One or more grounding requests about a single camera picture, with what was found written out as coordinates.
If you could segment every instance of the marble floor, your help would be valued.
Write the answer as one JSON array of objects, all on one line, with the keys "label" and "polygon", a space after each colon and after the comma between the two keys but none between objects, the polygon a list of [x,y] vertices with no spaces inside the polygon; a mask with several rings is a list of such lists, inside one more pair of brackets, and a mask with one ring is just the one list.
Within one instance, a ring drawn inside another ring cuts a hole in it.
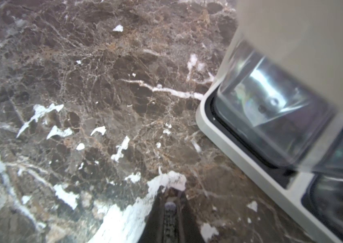
[{"label": "marble floor", "polygon": [[159,185],[208,242],[312,240],[198,129],[236,0],[0,0],[0,242],[135,242]]}]

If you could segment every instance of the brown marble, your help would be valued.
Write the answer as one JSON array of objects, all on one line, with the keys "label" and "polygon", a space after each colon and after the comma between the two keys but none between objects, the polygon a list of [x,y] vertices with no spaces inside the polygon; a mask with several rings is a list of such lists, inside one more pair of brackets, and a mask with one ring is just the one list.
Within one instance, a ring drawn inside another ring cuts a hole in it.
[{"label": "brown marble", "polygon": [[[187,177],[198,223],[219,231],[212,242],[311,242],[199,131],[199,100],[154,89],[208,90],[237,28],[233,4],[0,0],[0,242],[87,242],[102,223],[93,202],[124,209],[144,197],[159,166]],[[191,54],[198,62],[189,70]],[[64,107],[16,138],[37,104]],[[72,134],[47,139],[54,126]],[[90,135],[102,126],[104,135]],[[124,180],[136,172],[139,182]],[[55,195],[63,184],[79,195],[74,210]],[[24,205],[23,196],[31,196]],[[253,200],[257,213],[246,206]]]}]

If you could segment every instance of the clear plastic window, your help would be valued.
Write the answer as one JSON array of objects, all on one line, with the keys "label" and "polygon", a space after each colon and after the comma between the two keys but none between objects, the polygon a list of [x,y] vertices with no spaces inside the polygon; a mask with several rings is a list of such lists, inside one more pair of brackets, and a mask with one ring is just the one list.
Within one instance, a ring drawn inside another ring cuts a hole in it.
[{"label": "clear plastic window", "polygon": [[233,53],[216,111],[274,165],[298,161],[332,116],[332,106],[246,41]]}]

